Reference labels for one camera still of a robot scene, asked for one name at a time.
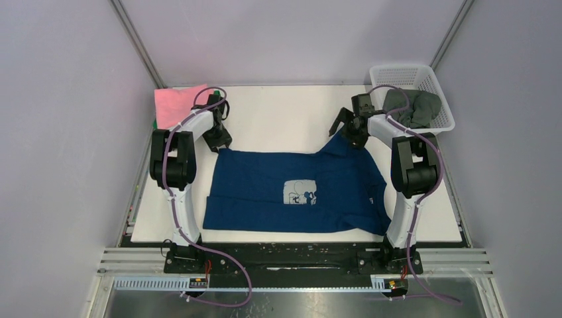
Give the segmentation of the blue printed t-shirt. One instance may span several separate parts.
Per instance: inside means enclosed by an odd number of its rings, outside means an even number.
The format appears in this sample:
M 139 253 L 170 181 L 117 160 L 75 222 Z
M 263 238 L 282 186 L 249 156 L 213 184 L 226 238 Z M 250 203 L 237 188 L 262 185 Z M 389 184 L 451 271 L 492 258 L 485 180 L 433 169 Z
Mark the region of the blue printed t-shirt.
M 333 136 L 312 154 L 223 149 L 203 227 L 209 230 L 383 235 L 386 182 L 373 157 Z

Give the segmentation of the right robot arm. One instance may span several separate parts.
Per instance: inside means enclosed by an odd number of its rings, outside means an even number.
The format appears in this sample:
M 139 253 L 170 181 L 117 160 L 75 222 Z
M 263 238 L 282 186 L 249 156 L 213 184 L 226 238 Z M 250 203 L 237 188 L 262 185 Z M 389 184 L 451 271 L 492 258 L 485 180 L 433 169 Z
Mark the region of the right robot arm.
M 391 149 L 390 179 L 396 203 L 389 228 L 374 266 L 385 273 L 403 277 L 421 272 L 416 252 L 418 217 L 424 201 L 443 178 L 443 164 L 435 135 L 420 134 L 401 125 L 391 113 L 377 110 L 367 93 L 351 98 L 351 109 L 342 108 L 329 134 L 340 134 L 353 148 L 364 148 L 370 137 Z

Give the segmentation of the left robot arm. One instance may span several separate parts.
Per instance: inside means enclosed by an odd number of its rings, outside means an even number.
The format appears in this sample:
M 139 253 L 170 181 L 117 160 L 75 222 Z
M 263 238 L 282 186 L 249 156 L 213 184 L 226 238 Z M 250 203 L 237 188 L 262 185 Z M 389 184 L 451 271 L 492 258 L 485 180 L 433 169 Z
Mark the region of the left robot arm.
M 192 199 L 197 173 L 195 143 L 204 139 L 212 152 L 229 147 L 232 138 L 223 125 L 229 110 L 226 97 L 216 90 L 208 95 L 206 103 L 196 103 L 177 125 L 152 132 L 149 174 L 162 189 L 174 224 L 167 265 L 182 265 L 189 272 L 198 272 L 210 264 L 205 252 L 192 245 L 201 242 Z

